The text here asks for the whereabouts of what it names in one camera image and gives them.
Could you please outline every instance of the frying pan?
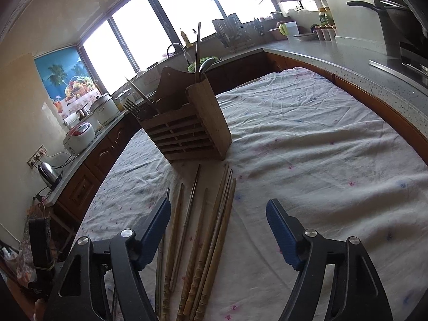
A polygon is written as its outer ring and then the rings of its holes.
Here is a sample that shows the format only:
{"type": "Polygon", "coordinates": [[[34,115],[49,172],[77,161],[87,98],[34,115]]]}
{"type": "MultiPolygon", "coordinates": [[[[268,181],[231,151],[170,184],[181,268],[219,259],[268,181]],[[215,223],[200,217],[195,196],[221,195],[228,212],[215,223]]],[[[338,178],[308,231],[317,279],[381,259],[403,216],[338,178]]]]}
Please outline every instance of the frying pan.
{"type": "Polygon", "coordinates": [[[375,6],[365,1],[348,1],[348,6],[366,7],[377,12],[380,16],[389,17],[401,34],[415,47],[423,48],[426,38],[422,31],[422,25],[412,11],[400,4],[388,2],[383,7],[375,6]]]}

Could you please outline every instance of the black pan handle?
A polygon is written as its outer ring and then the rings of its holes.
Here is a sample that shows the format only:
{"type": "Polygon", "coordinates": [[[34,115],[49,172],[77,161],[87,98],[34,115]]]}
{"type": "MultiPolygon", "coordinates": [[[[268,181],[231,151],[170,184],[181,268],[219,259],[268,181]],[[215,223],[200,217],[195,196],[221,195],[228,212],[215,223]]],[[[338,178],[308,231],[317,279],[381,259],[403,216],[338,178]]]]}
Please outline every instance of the black pan handle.
{"type": "Polygon", "coordinates": [[[371,4],[369,2],[365,1],[348,1],[346,2],[348,6],[355,6],[355,7],[366,7],[370,8],[371,10],[374,10],[375,12],[381,14],[381,15],[388,15],[387,11],[383,7],[375,6],[374,4],[371,4]]]}

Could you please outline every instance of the faucet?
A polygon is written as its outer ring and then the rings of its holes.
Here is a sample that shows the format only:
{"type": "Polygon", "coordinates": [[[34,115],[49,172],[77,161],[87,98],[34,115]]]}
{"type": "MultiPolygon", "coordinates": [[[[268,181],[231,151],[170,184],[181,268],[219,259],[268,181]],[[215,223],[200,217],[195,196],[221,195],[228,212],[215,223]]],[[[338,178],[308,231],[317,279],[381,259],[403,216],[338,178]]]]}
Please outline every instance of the faucet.
{"type": "Polygon", "coordinates": [[[187,52],[186,52],[186,49],[183,47],[183,45],[182,45],[182,44],[179,44],[179,43],[177,43],[177,42],[170,44],[170,45],[168,46],[168,48],[166,48],[166,56],[167,56],[167,58],[168,58],[168,59],[170,58],[170,54],[168,53],[168,50],[171,48],[171,46],[174,46],[174,45],[180,46],[180,47],[181,47],[181,49],[183,49],[183,53],[185,54],[185,59],[186,59],[186,61],[188,62],[188,65],[190,65],[190,63],[192,62],[192,57],[190,56],[190,54],[189,54],[189,53],[187,53],[187,52]]]}

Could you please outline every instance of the blue gripper pad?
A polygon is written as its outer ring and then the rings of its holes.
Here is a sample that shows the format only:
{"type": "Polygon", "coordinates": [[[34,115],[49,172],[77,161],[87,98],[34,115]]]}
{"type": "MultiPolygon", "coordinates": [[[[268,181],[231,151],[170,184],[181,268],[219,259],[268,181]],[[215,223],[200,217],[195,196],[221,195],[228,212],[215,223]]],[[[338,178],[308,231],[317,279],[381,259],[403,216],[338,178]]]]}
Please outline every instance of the blue gripper pad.
{"type": "Polygon", "coordinates": [[[297,271],[302,270],[305,261],[301,260],[297,254],[297,244],[303,240],[304,228],[299,220],[288,216],[278,199],[267,202],[266,218],[285,262],[297,271]]]}
{"type": "Polygon", "coordinates": [[[143,270],[155,257],[170,217],[171,203],[168,199],[161,198],[150,214],[138,221],[134,228],[137,242],[135,251],[138,254],[138,258],[134,261],[136,269],[143,270]]]}

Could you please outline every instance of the silver kettle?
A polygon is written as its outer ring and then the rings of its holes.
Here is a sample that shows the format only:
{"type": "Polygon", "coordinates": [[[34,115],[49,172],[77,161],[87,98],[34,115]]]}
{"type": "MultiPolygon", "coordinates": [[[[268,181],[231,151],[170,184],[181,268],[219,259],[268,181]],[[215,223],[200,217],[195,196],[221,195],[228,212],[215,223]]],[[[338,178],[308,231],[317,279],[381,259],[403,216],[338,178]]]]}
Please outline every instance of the silver kettle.
{"type": "Polygon", "coordinates": [[[58,175],[52,166],[46,162],[41,162],[37,166],[37,169],[39,170],[44,183],[46,183],[50,189],[54,189],[61,181],[61,175],[58,175]]]}

